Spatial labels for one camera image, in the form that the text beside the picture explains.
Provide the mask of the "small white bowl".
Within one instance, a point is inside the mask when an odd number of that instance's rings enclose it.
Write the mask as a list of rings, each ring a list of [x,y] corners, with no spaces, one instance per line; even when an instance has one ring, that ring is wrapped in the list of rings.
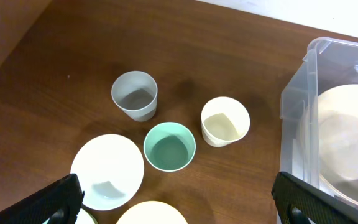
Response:
[[[144,177],[144,160],[129,138],[104,134],[88,141],[76,154],[70,172],[85,192],[83,205],[106,211],[127,203]]]

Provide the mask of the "grey plastic cup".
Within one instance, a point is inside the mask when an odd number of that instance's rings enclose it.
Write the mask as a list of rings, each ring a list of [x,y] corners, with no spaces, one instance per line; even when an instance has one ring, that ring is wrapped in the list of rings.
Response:
[[[119,76],[111,88],[113,102],[138,122],[150,120],[157,110],[158,86],[148,73],[130,71]]]

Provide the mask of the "small yellow bowl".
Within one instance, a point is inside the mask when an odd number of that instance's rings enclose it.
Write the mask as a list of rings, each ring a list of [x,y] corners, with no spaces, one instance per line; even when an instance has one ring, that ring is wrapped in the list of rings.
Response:
[[[187,224],[185,217],[173,206],[159,202],[141,202],[126,211],[117,224]]]

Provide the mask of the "cream plate bowl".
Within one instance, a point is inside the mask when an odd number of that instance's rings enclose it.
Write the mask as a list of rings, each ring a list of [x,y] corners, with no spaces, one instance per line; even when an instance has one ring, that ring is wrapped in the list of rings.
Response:
[[[318,94],[319,189],[358,208],[358,84]]]

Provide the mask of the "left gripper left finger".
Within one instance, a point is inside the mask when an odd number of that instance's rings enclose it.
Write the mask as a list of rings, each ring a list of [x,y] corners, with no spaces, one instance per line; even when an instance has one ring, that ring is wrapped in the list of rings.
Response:
[[[75,223],[84,196],[78,176],[69,174],[0,211],[0,223]]]

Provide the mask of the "cream plastic cup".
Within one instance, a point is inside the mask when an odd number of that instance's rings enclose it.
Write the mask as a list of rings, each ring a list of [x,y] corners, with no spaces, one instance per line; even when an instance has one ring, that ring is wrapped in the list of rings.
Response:
[[[204,140],[213,147],[223,147],[241,140],[250,129],[250,115],[239,101],[219,96],[209,100],[201,111]]]

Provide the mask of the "mint green plastic cup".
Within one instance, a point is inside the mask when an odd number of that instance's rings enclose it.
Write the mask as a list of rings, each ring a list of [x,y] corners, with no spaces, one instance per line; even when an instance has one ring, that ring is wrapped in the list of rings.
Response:
[[[195,152],[193,133],[180,123],[160,123],[144,139],[145,158],[151,166],[163,172],[184,169],[193,160]]]

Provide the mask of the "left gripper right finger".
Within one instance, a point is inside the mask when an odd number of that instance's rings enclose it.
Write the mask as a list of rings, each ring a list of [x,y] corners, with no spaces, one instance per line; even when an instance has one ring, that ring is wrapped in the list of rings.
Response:
[[[358,223],[358,210],[287,173],[276,175],[272,197],[281,223]]]

